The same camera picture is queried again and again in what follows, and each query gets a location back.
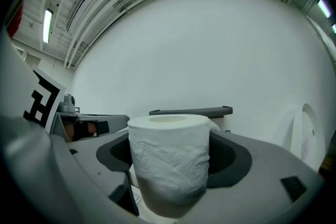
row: toilet paper roll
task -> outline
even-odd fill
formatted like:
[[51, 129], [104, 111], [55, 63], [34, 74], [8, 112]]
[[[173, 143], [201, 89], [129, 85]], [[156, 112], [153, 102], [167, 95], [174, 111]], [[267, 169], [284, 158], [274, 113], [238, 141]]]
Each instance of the toilet paper roll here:
[[129, 141], [135, 175], [147, 207], [179, 218], [206, 189], [209, 132], [219, 127], [200, 115], [131, 119]]

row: fluorescent light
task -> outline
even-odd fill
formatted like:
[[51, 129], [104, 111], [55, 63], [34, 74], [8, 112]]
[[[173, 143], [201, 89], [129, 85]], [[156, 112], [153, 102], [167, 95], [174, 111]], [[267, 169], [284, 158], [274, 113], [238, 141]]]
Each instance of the fluorescent light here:
[[319, 1], [319, 7], [323, 11], [323, 13], [326, 15], [326, 17], [329, 18], [330, 15], [331, 15], [331, 12], [330, 12], [330, 10], [328, 9], [327, 5], [325, 4], [325, 2], [323, 0]]
[[52, 10], [47, 9], [44, 13], [44, 22], [43, 22], [43, 41], [44, 43], [49, 43], [49, 34], [50, 34], [50, 25], [52, 18]]

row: white wall panel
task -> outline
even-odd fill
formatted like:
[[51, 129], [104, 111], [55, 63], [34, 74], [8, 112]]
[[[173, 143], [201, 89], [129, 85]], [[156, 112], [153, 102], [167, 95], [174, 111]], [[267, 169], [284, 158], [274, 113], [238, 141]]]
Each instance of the white wall panel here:
[[279, 115], [310, 104], [328, 142], [336, 78], [306, 18], [277, 0], [158, 0], [98, 39], [74, 75], [83, 113], [230, 105], [222, 128], [270, 141]]

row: red object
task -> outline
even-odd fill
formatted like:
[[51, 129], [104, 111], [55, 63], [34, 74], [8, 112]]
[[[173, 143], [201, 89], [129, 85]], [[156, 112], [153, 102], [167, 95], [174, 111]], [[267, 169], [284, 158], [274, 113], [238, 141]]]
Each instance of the red object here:
[[21, 20], [22, 20], [22, 13], [23, 13], [23, 1], [21, 2], [19, 8], [17, 9], [16, 13], [10, 24], [7, 27], [7, 32], [11, 39], [13, 39], [15, 33], [18, 31]]

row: white curved panel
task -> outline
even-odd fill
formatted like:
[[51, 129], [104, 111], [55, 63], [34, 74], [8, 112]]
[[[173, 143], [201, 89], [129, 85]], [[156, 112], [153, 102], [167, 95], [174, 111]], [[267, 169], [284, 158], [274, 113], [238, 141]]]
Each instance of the white curved panel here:
[[[302, 120], [304, 113], [309, 117], [313, 127], [312, 136], [309, 137], [302, 133], [303, 122], [307, 124]], [[304, 104], [296, 112], [290, 151], [316, 171], [319, 170], [323, 162], [326, 154], [324, 133], [314, 109], [309, 104]]]
[[272, 129], [267, 131], [267, 133], [272, 134], [268, 142], [290, 151], [293, 136], [293, 122], [297, 109], [295, 105], [288, 105], [285, 109], [281, 109], [280, 117], [272, 123]]

